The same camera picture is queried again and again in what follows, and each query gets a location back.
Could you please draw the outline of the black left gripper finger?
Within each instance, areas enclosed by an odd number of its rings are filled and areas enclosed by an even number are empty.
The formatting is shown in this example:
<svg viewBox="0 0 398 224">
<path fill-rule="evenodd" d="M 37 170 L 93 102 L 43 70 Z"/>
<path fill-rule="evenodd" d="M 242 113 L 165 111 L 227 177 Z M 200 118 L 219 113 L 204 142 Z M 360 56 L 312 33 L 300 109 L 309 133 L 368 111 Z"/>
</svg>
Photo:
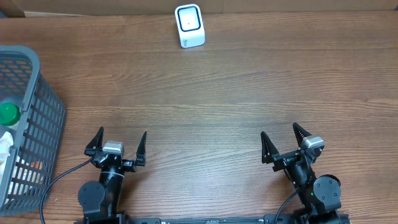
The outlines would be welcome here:
<svg viewBox="0 0 398 224">
<path fill-rule="evenodd" d="M 144 134 L 142 135 L 141 141 L 137 148 L 136 166 L 146 165 L 146 139 L 147 139 L 147 132 L 145 131 Z"/>
<path fill-rule="evenodd" d="M 84 154 L 93 157 L 98 151 L 102 150 L 104 127 L 100 127 L 94 138 L 85 147 Z"/>
</svg>

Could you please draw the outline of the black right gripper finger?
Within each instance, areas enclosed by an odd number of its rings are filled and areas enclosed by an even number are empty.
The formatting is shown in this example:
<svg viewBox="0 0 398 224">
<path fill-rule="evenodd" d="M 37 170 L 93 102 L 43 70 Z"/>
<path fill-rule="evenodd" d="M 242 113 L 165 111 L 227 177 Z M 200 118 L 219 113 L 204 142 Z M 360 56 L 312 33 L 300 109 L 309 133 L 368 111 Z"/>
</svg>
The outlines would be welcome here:
<svg viewBox="0 0 398 224">
<path fill-rule="evenodd" d="M 274 158 L 279 156 L 279 152 L 272 143 L 269 136 L 263 131 L 261 133 L 262 142 L 262 163 L 269 164 L 274 162 Z"/>
<path fill-rule="evenodd" d="M 295 133 L 295 137 L 297 140 L 297 144 L 299 147 L 308 147 L 306 140 L 307 137 L 311 136 L 311 134 L 306 131 L 305 129 L 303 129 L 303 127 L 301 127 L 298 123 L 294 123 L 292 125 L 294 133 Z"/>
</svg>

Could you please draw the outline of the brown white snack bag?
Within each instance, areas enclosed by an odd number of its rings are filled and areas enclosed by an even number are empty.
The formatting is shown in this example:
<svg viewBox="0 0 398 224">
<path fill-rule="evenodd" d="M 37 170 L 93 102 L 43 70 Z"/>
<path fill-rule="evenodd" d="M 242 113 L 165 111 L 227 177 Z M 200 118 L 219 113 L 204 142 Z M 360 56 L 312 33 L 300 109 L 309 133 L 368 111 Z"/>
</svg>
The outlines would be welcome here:
<svg viewBox="0 0 398 224">
<path fill-rule="evenodd" d="M 9 152 L 9 148 L 14 145 L 13 136 L 10 132 L 6 131 L 2 137 L 0 142 L 0 180 L 2 180 L 3 175 L 5 173 L 6 161 L 7 158 L 11 155 Z"/>
</svg>

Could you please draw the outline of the green lid jar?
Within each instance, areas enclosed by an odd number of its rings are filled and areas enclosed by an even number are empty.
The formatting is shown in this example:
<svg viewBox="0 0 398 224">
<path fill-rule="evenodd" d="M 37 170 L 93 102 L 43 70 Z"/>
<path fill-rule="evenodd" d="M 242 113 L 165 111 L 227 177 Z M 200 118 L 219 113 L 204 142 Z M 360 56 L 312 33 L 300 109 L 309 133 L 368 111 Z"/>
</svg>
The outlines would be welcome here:
<svg viewBox="0 0 398 224">
<path fill-rule="evenodd" d="M 0 123 L 4 126 L 13 126 L 17 124 L 21 118 L 19 107 L 13 103 L 2 103 L 0 113 Z"/>
</svg>

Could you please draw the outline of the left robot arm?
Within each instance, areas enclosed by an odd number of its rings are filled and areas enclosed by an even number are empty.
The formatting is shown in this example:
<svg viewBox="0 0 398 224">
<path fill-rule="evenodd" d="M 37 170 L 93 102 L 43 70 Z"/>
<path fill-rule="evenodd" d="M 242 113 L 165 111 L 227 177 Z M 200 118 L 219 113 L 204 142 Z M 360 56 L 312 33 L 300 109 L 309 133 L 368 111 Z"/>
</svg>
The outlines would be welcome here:
<svg viewBox="0 0 398 224">
<path fill-rule="evenodd" d="M 118 210 L 118 205 L 125 173 L 136 172 L 139 166 L 146 165 L 147 133 L 142 135 L 134 160 L 124 158 L 122 142 L 103 142 L 103 134 L 101 127 L 84 151 L 90 163 L 101 172 L 99 180 L 86 182 L 79 189 L 83 223 L 132 223 L 128 214 Z"/>
</svg>

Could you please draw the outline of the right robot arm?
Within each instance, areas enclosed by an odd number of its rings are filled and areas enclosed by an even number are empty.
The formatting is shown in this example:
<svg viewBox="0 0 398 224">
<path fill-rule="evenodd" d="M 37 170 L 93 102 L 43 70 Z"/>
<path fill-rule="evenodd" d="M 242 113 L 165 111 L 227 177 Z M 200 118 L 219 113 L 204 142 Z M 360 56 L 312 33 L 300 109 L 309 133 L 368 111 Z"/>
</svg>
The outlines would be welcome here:
<svg viewBox="0 0 398 224">
<path fill-rule="evenodd" d="M 341 182 L 334 175 L 317 177 L 312 164 L 324 150 L 323 138 L 310 134 L 298 123 L 292 125 L 297 140 L 296 150 L 280 154 L 266 132 L 261 133 L 262 163 L 273 164 L 273 171 L 282 170 L 294 186 L 294 192 L 283 202 L 272 216 L 274 223 L 344 223 L 348 217 L 341 217 Z M 298 197 L 302 208 L 295 210 L 287 218 L 282 211 L 294 198 Z"/>
</svg>

